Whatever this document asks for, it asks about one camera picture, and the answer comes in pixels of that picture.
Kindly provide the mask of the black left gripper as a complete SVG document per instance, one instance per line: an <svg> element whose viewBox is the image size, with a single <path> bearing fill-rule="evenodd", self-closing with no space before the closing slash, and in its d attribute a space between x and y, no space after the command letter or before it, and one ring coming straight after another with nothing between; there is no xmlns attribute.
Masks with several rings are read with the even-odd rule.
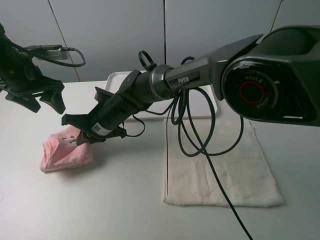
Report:
<svg viewBox="0 0 320 240"><path fill-rule="evenodd" d="M62 91L64 85L60 80L44 76L39 68L19 66L0 66L0 89L7 92L5 99L22 102L28 110L37 113L41 105L35 99L52 107L58 114L66 110Z"/></svg>

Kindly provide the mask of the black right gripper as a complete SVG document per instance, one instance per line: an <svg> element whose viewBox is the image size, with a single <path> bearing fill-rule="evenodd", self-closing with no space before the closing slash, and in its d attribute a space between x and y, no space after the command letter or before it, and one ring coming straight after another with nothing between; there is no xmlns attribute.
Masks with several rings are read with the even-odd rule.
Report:
<svg viewBox="0 0 320 240"><path fill-rule="evenodd" d="M148 105L134 96L115 94L104 104L97 104L88 114L64 114L61 124L82 132L76 145L104 142L131 115L147 110Z"/></svg>

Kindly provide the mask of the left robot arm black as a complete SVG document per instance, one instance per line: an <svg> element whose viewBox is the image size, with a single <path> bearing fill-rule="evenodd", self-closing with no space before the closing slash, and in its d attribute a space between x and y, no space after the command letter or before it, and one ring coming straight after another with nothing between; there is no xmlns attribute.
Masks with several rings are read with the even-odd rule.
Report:
<svg viewBox="0 0 320 240"><path fill-rule="evenodd" d="M5 99L37 113L39 100L48 104L58 114L65 110L60 80L46 77L33 63L32 56L19 51L0 27L0 90L7 92Z"/></svg>

